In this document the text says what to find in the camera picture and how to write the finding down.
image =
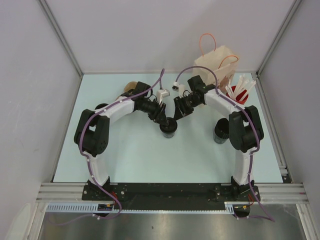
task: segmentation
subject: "white wall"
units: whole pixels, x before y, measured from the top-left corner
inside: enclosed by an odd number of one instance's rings
[[[207,32],[241,57],[239,70],[256,71],[293,1],[47,0],[85,73],[180,71]]]
[[[80,79],[35,0],[0,3],[0,239],[59,154]]]
[[[262,73],[285,158],[320,223],[320,1],[301,4]]]

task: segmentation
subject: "red container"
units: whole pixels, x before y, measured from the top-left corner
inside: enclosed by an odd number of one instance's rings
[[[231,87],[232,88],[232,91],[235,91],[235,89],[236,89],[236,86],[232,86]],[[238,96],[236,96],[236,102],[238,103],[238,104],[245,104],[246,103],[246,101],[248,100],[248,97],[249,97],[249,94],[242,100],[242,101],[240,101],[240,99],[243,97],[243,95],[245,94],[247,92],[247,90],[244,90],[243,92],[241,92]]]

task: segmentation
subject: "white tabletop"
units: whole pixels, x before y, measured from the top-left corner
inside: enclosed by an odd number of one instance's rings
[[[235,74],[233,85],[240,74]],[[74,143],[74,135],[84,109],[94,110],[98,104],[112,103],[123,93],[128,82],[152,85],[159,74],[85,74],[75,102],[54,182],[86,182],[87,163]],[[172,91],[177,74],[164,74],[163,87],[171,96],[164,99],[167,117],[174,115],[178,93]],[[180,83],[186,86],[191,74],[183,74]],[[257,183],[282,183],[276,155],[266,121],[255,90],[245,106],[258,108],[264,139],[254,157],[253,177]],[[110,126],[109,144],[101,157],[105,160],[111,182],[115,183],[229,183],[234,172],[235,149],[228,140],[217,144],[213,128],[223,116],[209,106],[198,106],[194,112],[177,121],[173,138],[165,138],[159,125],[148,115],[136,111]]]

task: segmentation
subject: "orange bag handle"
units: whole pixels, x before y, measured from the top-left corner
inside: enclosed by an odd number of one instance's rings
[[[226,57],[221,61],[221,63],[220,63],[220,65],[219,65],[218,69],[221,67],[221,65],[222,65],[222,63],[224,62],[224,60],[226,60],[226,59],[227,59],[227,58],[229,58],[229,57],[235,57],[235,58],[236,58],[236,60],[235,60],[235,61],[233,61],[233,62],[230,62],[230,64],[233,64],[233,63],[235,63],[235,62],[238,62],[238,61],[239,61],[239,58],[238,58],[236,55],[229,55],[229,56],[226,56]]]
[[[205,54],[204,54],[204,51],[202,50],[202,47],[201,47],[201,39],[202,39],[202,37],[203,37],[204,35],[209,35],[209,36],[211,36],[211,37],[213,38],[213,40],[214,40],[214,50],[213,50],[213,51],[215,51],[216,48],[217,48],[216,39],[215,39],[215,37],[214,37],[211,33],[204,33],[204,34],[202,34],[202,35],[200,36],[200,39],[199,39],[199,47],[200,47],[200,50],[201,50],[201,53],[202,53],[202,57],[205,55]]]

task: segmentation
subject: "metal floor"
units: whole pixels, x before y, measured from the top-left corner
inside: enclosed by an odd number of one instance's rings
[[[295,204],[266,205],[276,223],[224,214],[121,214],[112,220],[86,217],[65,226],[78,213],[46,213],[39,240],[306,240]],[[251,215],[262,215],[258,205]]]

